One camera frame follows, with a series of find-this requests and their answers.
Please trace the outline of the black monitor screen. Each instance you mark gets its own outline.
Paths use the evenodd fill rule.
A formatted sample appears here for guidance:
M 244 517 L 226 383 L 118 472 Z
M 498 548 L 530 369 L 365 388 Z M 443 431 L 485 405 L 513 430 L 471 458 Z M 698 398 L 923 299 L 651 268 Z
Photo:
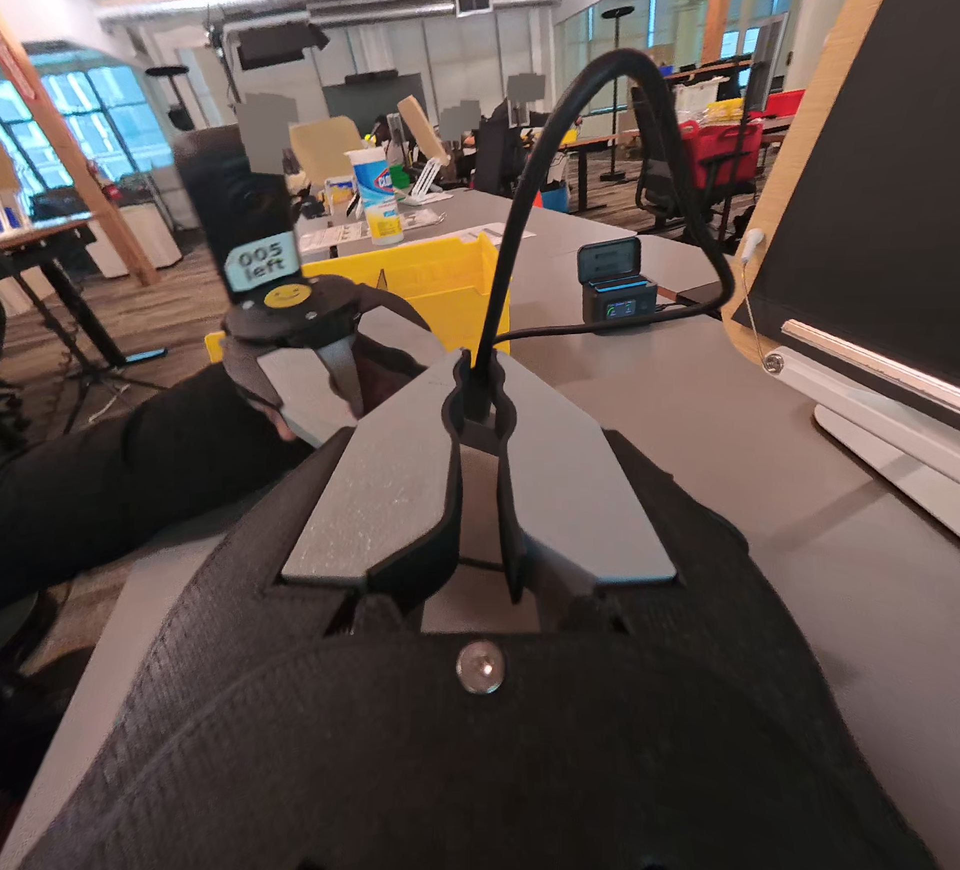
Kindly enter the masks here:
M 749 291 L 759 335 L 958 391 L 958 0 L 884 0 Z

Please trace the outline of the black office chair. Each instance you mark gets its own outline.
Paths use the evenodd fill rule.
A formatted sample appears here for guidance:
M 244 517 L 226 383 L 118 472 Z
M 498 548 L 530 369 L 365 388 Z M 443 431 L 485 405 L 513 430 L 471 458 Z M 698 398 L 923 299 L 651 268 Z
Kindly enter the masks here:
M 635 204 L 640 210 L 653 217 L 654 230 L 664 230 L 668 225 L 682 225 L 685 222 L 685 218 L 677 199 L 676 188 L 663 140 L 663 115 L 651 107 L 649 100 L 639 88 L 634 87 L 631 90 L 631 98 L 633 114 L 638 123 L 641 143 L 641 171 L 636 187 Z M 737 121 L 722 122 L 692 120 L 700 125 L 740 124 L 742 127 L 745 127 L 748 122 L 760 119 L 752 118 L 745 120 L 743 117 L 740 117 Z M 682 144 L 682 148 L 690 172 L 684 144 Z M 757 195 L 759 173 L 760 160 L 758 160 L 755 188 L 753 191 L 738 192 L 733 186 L 729 186 L 721 189 L 719 192 L 702 194 L 693 185 L 690 172 L 693 195 L 695 202 L 699 205 L 704 222 L 708 226 L 712 226 L 714 220 L 716 218 L 719 219 L 717 229 L 718 239 L 729 248 L 734 245 L 734 240 L 738 239 L 744 232 L 746 223 L 753 213 L 753 210 L 750 208 L 745 213 L 732 218 L 731 211 L 734 199 L 748 194 L 753 196 Z

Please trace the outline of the blue and black device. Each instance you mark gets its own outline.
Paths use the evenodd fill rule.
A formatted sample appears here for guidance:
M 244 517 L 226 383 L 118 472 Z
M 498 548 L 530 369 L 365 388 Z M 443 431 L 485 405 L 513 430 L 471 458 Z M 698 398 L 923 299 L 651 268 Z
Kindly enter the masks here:
M 577 252 L 577 276 L 583 333 L 644 326 L 658 319 L 659 289 L 642 273 L 637 236 L 583 245 Z

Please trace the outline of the yellow plastic bin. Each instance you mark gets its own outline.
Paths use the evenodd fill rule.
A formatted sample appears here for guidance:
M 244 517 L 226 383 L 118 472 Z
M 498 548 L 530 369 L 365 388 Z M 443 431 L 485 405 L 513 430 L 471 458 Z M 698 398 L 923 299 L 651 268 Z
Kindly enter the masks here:
M 231 352 L 264 359 L 278 348 L 335 344 L 355 335 L 374 309 L 428 328 L 444 349 L 474 351 L 499 257 L 479 234 L 303 263 L 292 229 L 258 230 L 241 243 L 212 241 L 211 250 L 231 304 L 224 331 L 205 337 L 212 363 Z

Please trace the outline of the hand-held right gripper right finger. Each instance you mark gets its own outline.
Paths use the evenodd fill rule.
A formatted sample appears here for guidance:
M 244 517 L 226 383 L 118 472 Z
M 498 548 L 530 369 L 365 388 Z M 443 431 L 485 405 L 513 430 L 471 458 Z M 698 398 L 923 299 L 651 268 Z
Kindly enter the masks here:
M 677 569 L 601 425 L 508 354 L 494 352 L 496 499 L 512 600 L 560 604 L 667 584 Z

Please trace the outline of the white wipes canister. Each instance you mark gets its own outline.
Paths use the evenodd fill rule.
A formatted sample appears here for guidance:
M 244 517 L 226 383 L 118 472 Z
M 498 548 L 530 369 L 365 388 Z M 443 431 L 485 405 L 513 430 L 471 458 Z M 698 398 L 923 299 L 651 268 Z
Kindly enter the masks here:
M 372 243 L 398 245 L 403 241 L 403 228 L 386 152 L 380 146 L 367 146 L 344 155 L 353 170 Z

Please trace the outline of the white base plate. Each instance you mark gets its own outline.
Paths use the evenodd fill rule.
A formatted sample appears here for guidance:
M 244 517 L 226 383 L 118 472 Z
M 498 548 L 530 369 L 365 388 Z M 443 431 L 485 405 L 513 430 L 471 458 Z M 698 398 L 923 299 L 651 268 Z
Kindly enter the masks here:
M 959 536 L 959 484 L 820 404 L 819 428 L 943 527 Z

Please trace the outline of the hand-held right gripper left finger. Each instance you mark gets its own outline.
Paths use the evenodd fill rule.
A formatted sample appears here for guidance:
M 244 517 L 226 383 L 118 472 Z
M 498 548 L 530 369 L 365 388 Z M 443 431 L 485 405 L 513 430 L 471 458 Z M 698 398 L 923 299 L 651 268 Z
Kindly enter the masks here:
M 426 551 L 455 568 L 463 351 L 362 418 L 282 567 L 287 583 L 388 593 Z

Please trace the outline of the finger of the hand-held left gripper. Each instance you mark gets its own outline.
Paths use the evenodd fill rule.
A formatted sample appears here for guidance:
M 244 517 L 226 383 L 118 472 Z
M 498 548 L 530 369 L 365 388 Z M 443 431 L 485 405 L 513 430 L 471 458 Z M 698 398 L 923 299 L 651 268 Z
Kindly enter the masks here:
M 278 348 L 258 365 L 279 396 L 290 430 L 315 448 L 361 418 L 361 386 L 353 343 L 322 348 Z
M 446 354 L 428 327 L 393 309 L 373 308 L 360 314 L 354 337 L 354 416 L 366 416 Z

